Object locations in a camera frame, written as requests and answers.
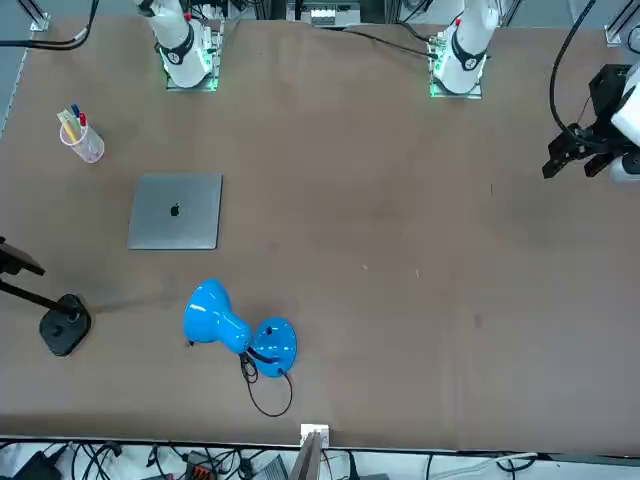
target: brown table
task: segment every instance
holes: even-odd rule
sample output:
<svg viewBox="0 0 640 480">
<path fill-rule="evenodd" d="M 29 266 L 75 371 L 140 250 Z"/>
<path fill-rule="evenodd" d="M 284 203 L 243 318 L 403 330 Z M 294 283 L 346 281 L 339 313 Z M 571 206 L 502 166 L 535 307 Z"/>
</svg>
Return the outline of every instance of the brown table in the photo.
<svg viewBox="0 0 640 480">
<path fill-rule="evenodd" d="M 30 52 L 0 143 L 0 233 L 48 272 L 10 280 L 81 293 L 95 326 L 55 358 L 43 311 L 0 296 L 0 430 L 295 444 L 316 422 L 342 446 L 637 454 L 640 188 L 578 165 L 542 179 L 565 35 L 496 32 L 482 101 L 432 100 L 422 59 L 285 22 L 228 36 L 215 94 L 164 91 L 141 18 Z M 601 32 L 578 34 L 567 122 L 615 60 Z M 105 139 L 95 165 L 58 140 L 71 102 Z M 184 171 L 225 175 L 219 248 L 127 250 L 138 176 Z M 185 347 L 185 301 L 209 276 L 251 324 L 295 325 L 285 417 L 254 409 L 224 346 Z M 277 410 L 286 384 L 255 394 Z"/>
</svg>

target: pen holder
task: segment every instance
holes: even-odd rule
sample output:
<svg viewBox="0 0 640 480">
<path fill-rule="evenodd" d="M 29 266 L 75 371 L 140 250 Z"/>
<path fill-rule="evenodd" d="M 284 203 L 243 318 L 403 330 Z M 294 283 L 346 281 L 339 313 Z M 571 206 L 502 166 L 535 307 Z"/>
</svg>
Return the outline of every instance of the pen holder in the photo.
<svg viewBox="0 0 640 480">
<path fill-rule="evenodd" d="M 81 128 L 80 138 L 74 142 L 64 127 L 60 127 L 60 141 L 87 163 L 95 163 L 104 154 L 104 141 L 89 124 Z"/>
</svg>

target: blue lamp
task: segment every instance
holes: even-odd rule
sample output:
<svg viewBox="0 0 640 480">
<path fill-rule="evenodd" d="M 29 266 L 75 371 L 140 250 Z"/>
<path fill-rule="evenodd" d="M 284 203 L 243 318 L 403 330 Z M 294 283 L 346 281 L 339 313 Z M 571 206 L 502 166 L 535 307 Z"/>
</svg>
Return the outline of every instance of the blue lamp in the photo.
<svg viewBox="0 0 640 480">
<path fill-rule="evenodd" d="M 210 278 L 195 289 L 184 311 L 189 343 L 224 343 L 238 355 L 250 355 L 267 377 L 285 375 L 296 359 L 296 332 L 282 317 L 269 317 L 251 335 L 251 327 L 233 313 L 222 284 Z"/>
</svg>

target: silver laptop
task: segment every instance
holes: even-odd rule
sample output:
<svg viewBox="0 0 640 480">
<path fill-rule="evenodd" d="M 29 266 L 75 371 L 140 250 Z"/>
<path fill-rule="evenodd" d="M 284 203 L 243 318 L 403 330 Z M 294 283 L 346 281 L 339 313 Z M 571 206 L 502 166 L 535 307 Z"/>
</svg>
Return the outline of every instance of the silver laptop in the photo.
<svg viewBox="0 0 640 480">
<path fill-rule="evenodd" d="M 138 180 L 127 246 L 208 250 L 218 243 L 222 174 L 170 173 Z"/>
</svg>

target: black stand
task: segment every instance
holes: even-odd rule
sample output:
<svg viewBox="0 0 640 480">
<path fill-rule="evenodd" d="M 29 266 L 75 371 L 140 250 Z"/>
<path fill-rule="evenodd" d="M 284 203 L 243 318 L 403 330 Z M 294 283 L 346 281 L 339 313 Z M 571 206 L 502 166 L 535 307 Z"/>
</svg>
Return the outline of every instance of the black stand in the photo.
<svg viewBox="0 0 640 480">
<path fill-rule="evenodd" d="M 16 275 L 23 268 L 44 275 L 44 270 L 29 255 L 7 245 L 0 237 L 0 274 Z M 69 355 L 91 329 L 91 316 L 76 295 L 67 294 L 54 302 L 1 279 L 0 291 L 49 309 L 40 320 L 40 335 L 54 355 Z"/>
</svg>

